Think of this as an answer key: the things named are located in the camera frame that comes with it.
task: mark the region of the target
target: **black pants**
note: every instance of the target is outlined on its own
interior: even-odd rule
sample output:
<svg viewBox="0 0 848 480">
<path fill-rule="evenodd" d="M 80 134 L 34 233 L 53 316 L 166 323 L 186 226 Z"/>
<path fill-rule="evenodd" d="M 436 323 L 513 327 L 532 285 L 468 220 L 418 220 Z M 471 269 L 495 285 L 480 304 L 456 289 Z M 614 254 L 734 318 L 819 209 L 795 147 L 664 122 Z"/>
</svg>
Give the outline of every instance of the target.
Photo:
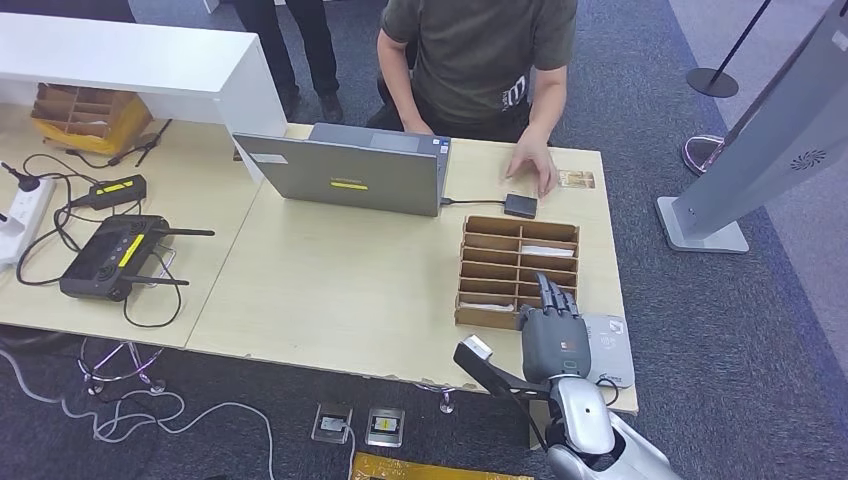
<svg viewBox="0 0 848 480">
<path fill-rule="evenodd" d="M 506 112 L 491 118 L 481 119 L 473 124 L 457 124 L 443 120 L 435 107 L 423 97 L 413 92 L 415 105 L 421 119 L 430 126 L 433 133 L 451 138 L 470 138 L 472 140 L 490 140 L 493 142 L 515 143 L 521 138 L 524 129 L 530 123 L 530 104 L 527 97 Z M 383 130 L 403 131 L 397 107 L 387 102 L 376 115 L 368 120 L 366 126 Z"/>
<path fill-rule="evenodd" d="M 274 78 L 274 85 L 281 92 L 297 92 L 294 70 L 289 50 L 283 40 L 274 0 L 233 0 L 245 30 L 259 35 L 265 60 Z M 327 14 L 322 0 L 287 0 L 306 50 L 306 60 L 312 73 L 312 86 L 318 95 L 335 93 L 339 89 L 336 80 L 336 55 Z"/>
</svg>

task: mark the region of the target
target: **cardboard box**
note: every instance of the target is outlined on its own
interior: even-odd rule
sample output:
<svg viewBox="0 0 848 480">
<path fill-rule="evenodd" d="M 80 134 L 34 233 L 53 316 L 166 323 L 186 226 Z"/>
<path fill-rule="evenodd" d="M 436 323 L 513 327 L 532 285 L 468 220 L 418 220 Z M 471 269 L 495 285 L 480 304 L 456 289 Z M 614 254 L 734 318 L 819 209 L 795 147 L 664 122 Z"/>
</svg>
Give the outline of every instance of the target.
<svg viewBox="0 0 848 480">
<path fill-rule="evenodd" d="M 44 83 L 30 116 L 45 138 L 104 155 L 128 149 L 151 120 L 134 92 Z"/>
<path fill-rule="evenodd" d="M 580 229 L 573 225 L 500 217 L 466 218 L 460 247 L 456 323 L 514 330 L 521 305 L 541 305 L 535 272 L 544 273 L 577 299 L 579 241 Z M 523 252 L 524 247 L 571 251 L 572 255 L 539 255 Z M 497 305 L 504 311 L 466 304 Z"/>
<path fill-rule="evenodd" d="M 533 477 L 436 467 L 356 453 L 352 480 L 533 480 Z"/>
</svg>

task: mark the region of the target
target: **yellow stripe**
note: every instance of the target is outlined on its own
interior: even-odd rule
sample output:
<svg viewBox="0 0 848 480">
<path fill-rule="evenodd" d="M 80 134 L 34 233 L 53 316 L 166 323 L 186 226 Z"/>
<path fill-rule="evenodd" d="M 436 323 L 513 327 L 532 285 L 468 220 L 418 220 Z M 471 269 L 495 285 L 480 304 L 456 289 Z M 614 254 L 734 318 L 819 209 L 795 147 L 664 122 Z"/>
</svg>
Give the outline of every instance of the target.
<svg viewBox="0 0 848 480">
<path fill-rule="evenodd" d="M 330 182 L 330 186 L 339 188 L 351 188 L 353 190 L 368 190 L 368 185 L 359 185 L 356 183 Z"/>
<path fill-rule="evenodd" d="M 121 258 L 121 261 L 118 263 L 118 267 L 124 268 L 127 262 L 130 261 L 130 257 L 132 257 L 132 254 L 135 253 L 135 249 L 138 248 L 138 245 L 141 243 L 142 238 L 144 238 L 143 234 L 139 234 L 135 237 L 133 243 L 130 244 L 130 248 L 127 249 L 126 253 L 124 253 L 124 257 Z"/>
<path fill-rule="evenodd" d="M 129 180 L 129 181 L 124 182 L 124 183 L 116 183 L 114 185 L 109 185 L 108 187 L 106 187 L 102 190 L 97 190 L 94 193 L 97 194 L 97 195 L 103 195 L 104 193 L 114 192 L 115 190 L 120 190 L 124 187 L 132 187 L 132 180 Z"/>
</svg>

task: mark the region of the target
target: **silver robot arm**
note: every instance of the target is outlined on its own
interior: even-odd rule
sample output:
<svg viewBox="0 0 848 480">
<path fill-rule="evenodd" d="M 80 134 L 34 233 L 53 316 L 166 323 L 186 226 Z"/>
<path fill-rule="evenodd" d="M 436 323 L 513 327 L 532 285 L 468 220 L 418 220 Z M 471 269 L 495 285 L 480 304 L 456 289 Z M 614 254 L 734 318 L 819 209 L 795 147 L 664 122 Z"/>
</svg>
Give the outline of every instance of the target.
<svg viewBox="0 0 848 480">
<path fill-rule="evenodd" d="M 610 453 L 618 457 L 603 471 L 595 471 L 574 450 L 565 445 L 548 448 L 548 466 L 560 480 L 681 480 L 668 459 L 644 437 L 609 412 L 609 423 L 616 433 Z"/>
<path fill-rule="evenodd" d="M 547 443 L 548 465 L 558 479 L 680 480 L 665 455 L 610 412 L 598 387 L 586 380 L 589 339 L 574 298 L 536 275 L 541 308 L 522 306 L 517 325 L 526 380 L 492 365 L 494 352 L 475 335 L 457 345 L 454 361 L 494 396 L 548 401 L 553 421 L 540 443 Z M 596 471 L 600 459 L 608 466 Z"/>
</svg>

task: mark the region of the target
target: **blue carpet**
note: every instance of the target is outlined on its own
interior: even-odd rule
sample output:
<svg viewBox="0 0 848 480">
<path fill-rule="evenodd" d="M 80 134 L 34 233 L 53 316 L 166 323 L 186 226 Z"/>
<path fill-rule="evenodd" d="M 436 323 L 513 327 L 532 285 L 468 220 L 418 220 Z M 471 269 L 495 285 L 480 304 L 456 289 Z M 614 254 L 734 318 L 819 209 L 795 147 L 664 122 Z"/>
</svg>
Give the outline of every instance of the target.
<svg viewBox="0 0 848 480">
<path fill-rule="evenodd" d="M 379 106 L 373 42 L 384 4 L 327 5 L 340 96 L 353 124 Z M 133 7 L 142 22 L 238 28 L 228 6 L 211 17 L 165 0 Z M 279 13 L 299 83 L 309 85 L 297 30 L 284 8 Z M 832 352 L 815 332 L 768 216 L 758 210 L 741 221 L 748 255 L 683 254 L 665 245 L 653 201 L 694 181 L 678 160 L 680 142 L 725 129 L 715 104 L 686 85 L 692 66 L 666 0 L 626 8 L 613 0 L 581 2 L 568 107 L 553 141 L 603 155 L 641 406 L 628 421 L 686 479 L 848 478 L 846 416 L 834 403 L 846 398 L 845 378 L 823 371 Z M 317 99 L 306 101 L 296 120 L 318 121 Z M 75 388 L 67 360 L 27 362 L 40 388 L 63 388 L 51 385 L 54 377 L 67 379 L 65 391 Z M 370 406 L 406 409 L 405 445 L 365 451 L 552 478 L 541 453 L 524 449 L 526 426 L 511 405 L 484 395 L 457 395 L 456 413 L 446 416 L 434 396 L 388 381 L 177 351 L 155 371 L 185 393 L 189 414 L 224 400 L 268 413 L 277 478 L 344 478 L 347 447 L 308 440 L 320 401 L 353 405 L 358 431 Z M 92 442 L 84 422 L 26 400 L 7 367 L 0 378 L 7 385 L 0 391 L 0 478 L 265 477 L 266 440 L 256 418 L 220 412 L 181 436 L 145 430 L 126 445 L 108 446 Z"/>
</svg>

